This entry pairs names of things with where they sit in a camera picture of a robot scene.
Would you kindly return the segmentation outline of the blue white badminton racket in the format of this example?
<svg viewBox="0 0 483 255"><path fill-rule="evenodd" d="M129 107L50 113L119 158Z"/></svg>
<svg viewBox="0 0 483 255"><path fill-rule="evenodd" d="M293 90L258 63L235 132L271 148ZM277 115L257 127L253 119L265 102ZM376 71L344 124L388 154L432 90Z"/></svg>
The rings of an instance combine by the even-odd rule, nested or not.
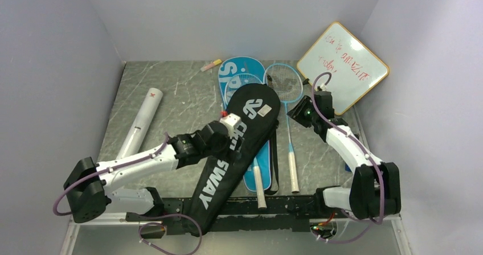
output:
<svg viewBox="0 0 483 255"><path fill-rule="evenodd" d="M303 84L297 71L283 63L274 63L270 65L264 74L265 83L268 84L278 95L285 109L286 125L288 128L288 162L291 193L300 192L296 156L294 153L292 137L290 132L290 123L288 117L288 104L298 101L303 93Z"/></svg>

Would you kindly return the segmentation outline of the black racket cover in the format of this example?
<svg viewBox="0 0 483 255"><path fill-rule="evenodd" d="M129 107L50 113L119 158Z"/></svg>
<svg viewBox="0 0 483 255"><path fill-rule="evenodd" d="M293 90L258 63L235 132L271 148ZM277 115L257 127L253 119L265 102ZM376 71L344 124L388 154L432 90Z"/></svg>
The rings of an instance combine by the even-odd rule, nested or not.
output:
<svg viewBox="0 0 483 255"><path fill-rule="evenodd" d="M183 228L191 235L205 235L221 208L236 189L260 149L272 138L278 126L281 102L276 92L264 84L247 84L231 97L226 111L241 118L230 140L234 160L208 157L184 211L190 217Z"/></svg>

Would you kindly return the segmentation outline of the white shuttlecock tube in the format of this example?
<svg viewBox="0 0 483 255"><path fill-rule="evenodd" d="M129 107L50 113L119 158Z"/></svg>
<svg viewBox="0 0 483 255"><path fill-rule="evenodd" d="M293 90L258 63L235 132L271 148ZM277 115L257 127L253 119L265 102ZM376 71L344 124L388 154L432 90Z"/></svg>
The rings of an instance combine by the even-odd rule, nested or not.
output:
<svg viewBox="0 0 483 255"><path fill-rule="evenodd" d="M148 90L116 159L129 157L139 152L149 126L162 100L162 96L162 91L157 88L150 88Z"/></svg>

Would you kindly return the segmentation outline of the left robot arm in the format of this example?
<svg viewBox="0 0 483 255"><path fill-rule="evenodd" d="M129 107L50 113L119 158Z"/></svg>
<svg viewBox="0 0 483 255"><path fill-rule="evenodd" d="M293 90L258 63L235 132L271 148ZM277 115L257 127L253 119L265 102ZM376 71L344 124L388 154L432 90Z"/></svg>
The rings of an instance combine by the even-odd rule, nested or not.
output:
<svg viewBox="0 0 483 255"><path fill-rule="evenodd" d="M197 164L207 157L232 163L241 118L233 113L212 121L191 134L165 137L162 144L113 161L95 163L91 157L77 162L63 188L76 223L92 221L105 212L132 212L149 221L163 213L162 199L154 188L125 190L123 186L145 176Z"/></svg>

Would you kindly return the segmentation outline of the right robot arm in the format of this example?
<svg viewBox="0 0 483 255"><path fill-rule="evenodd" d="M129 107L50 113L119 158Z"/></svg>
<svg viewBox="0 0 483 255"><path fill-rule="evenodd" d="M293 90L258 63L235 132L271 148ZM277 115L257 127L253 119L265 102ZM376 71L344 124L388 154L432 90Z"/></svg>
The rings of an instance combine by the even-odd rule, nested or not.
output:
<svg viewBox="0 0 483 255"><path fill-rule="evenodd" d="M304 96L288 116L314 132L332 147L349 167L353 179L349 188L330 186L316 189L314 213L328 217L336 208L357 219L375 219L401 210L399 168L371 153L351 131L346 121L334 116L330 92Z"/></svg>

